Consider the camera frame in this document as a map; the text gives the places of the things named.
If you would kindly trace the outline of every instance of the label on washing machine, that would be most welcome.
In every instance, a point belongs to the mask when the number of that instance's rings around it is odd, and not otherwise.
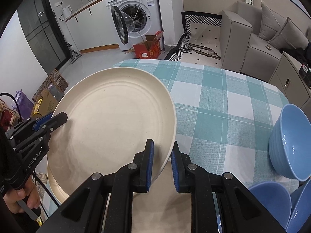
[[[155,2],[153,0],[147,0],[147,4],[148,4],[148,6],[151,6],[151,5],[154,5]]]

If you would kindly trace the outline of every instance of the electrical outlet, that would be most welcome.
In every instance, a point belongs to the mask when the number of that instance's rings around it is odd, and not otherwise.
[[[60,6],[60,5],[61,5],[61,3],[63,3],[63,1],[59,1],[59,2],[55,3],[55,7]]]

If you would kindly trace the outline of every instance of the open washing machine door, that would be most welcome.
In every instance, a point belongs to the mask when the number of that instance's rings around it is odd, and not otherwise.
[[[128,43],[128,34],[135,30],[134,20],[117,6],[111,7],[112,18],[122,44]]]

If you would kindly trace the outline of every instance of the white plate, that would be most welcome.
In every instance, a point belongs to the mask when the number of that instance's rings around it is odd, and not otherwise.
[[[66,194],[66,192],[63,189],[61,189],[61,187],[57,184],[57,182],[56,182],[56,180],[55,180],[55,178],[51,172],[49,164],[47,167],[47,173],[48,173],[48,180],[49,180],[49,184],[50,184],[52,193],[54,194],[54,196],[56,197],[56,199],[59,203],[63,203],[65,200],[67,200],[69,195]]]
[[[59,201],[65,201],[64,191],[49,171],[48,179],[53,194]],[[191,194],[176,192],[170,162],[151,186],[150,192],[133,195],[132,232],[191,232]]]
[[[131,163],[153,139],[152,182],[171,154],[176,134],[174,102],[152,74],[130,67],[99,71],[76,84],[54,116],[68,115],[52,133],[48,152],[59,186],[72,194],[92,173],[107,175]]]

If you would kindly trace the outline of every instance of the red box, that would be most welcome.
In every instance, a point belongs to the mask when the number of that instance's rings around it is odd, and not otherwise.
[[[155,35],[146,35],[146,41],[140,42],[125,53],[135,52],[137,59],[156,59],[161,53],[160,39],[163,31],[158,31]]]

